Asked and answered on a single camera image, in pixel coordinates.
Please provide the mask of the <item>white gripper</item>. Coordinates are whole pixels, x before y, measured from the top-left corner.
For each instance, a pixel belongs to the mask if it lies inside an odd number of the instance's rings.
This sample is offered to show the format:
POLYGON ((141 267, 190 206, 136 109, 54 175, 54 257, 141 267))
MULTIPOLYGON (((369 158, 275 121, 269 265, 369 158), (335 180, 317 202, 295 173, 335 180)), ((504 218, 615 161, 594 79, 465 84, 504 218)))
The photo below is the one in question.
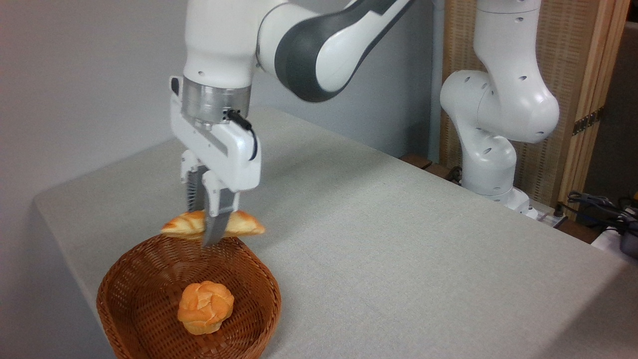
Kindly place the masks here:
POLYGON ((206 211, 202 246, 212 247, 225 237, 238 192, 260 182, 258 137, 228 115, 247 119, 251 87, 214 88, 172 76, 169 89, 171 129, 187 149, 180 162, 187 211, 206 211))

